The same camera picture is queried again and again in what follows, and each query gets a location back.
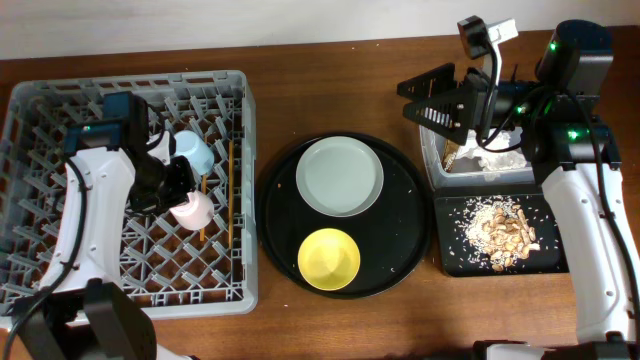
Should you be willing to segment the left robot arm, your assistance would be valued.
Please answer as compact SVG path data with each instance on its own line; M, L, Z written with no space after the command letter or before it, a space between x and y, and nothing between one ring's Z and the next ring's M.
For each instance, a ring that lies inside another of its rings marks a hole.
M150 317L122 288L127 212L160 215L194 201L197 183L174 136L150 134L151 106L111 93L99 121L71 126L66 190L51 262L35 294L15 302L2 356L20 340L34 359L174 359Z

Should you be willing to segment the wooden chopstick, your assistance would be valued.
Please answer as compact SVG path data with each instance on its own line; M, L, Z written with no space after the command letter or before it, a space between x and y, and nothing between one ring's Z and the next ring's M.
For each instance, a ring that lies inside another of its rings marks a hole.
M199 240L200 242L204 242L205 241L205 228L206 228L206 224L205 224L205 220L207 219L208 216L208 197L207 197L207 175L202 175L201 177L201 185L200 185L200 193L201 193L201 197L200 197L200 212L201 212L201 226L200 226L200 230L199 230Z
M231 252L233 246L233 217L234 217L234 140L229 140L229 158L228 158L228 250Z

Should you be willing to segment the pink plastic cup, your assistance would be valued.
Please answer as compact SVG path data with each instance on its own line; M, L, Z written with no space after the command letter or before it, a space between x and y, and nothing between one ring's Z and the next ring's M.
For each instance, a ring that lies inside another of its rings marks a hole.
M187 194L187 201L177 206L171 207L169 211L174 216L180 226L187 230L200 230L201 226L201 210L200 210L200 191L193 191ZM205 220L206 226L211 222L214 216L214 204L208 198L208 216Z

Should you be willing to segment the blue plastic cup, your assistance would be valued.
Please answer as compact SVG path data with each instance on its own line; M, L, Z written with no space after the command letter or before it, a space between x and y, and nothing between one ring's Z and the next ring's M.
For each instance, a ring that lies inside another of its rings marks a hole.
M204 140L195 132L182 130L175 134L176 156L183 156L192 169L200 176L208 175L215 161L215 155Z

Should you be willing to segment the gold foil snack wrapper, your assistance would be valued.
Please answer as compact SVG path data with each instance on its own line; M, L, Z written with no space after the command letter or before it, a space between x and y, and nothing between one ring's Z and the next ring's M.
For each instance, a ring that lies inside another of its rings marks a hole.
M443 156L441 160L441 166L445 172L450 172L453 168L453 164L457 158L460 145L447 140L444 145Z

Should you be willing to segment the white paper napkin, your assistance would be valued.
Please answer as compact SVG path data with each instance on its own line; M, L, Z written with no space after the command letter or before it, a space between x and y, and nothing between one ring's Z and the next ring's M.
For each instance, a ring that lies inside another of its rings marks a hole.
M471 130L464 146L460 146L452 165L453 173L496 172L521 169L528 166L519 149L493 153L479 147L476 133Z

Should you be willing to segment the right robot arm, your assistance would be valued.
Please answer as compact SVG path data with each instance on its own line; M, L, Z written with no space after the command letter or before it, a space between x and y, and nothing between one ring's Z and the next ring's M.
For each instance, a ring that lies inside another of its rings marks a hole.
M399 83L403 114L464 144L488 149L503 130L522 131L519 149L556 220L576 294L577 342L536 348L483 340L467 359L635 359L639 355L639 255L627 220L621 157L593 112L613 63L608 30L586 20L559 23L532 82L504 82L499 47L517 36L513 19L477 16L458 24L466 55L481 59L462 81L445 64Z

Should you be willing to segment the white round plate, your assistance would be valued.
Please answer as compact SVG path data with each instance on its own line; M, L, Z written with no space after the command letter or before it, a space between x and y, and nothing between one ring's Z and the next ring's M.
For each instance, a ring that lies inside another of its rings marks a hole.
M322 138L302 153L295 171L302 199L315 211L351 217L382 193L384 170L373 148L349 136Z

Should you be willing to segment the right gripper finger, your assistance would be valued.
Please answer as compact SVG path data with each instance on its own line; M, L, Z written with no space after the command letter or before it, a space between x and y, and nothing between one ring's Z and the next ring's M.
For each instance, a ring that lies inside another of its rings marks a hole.
M455 65L446 63L397 85L399 96L409 100L424 100L457 87Z
M471 85L446 91L404 106L403 116L458 145L465 145L475 112Z

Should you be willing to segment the yellow bowl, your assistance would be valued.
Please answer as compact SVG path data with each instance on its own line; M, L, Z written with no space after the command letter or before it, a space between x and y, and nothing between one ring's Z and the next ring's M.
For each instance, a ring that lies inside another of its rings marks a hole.
M358 275L361 254L355 240L335 228L309 234L297 254L297 267L304 281L321 291L337 291Z

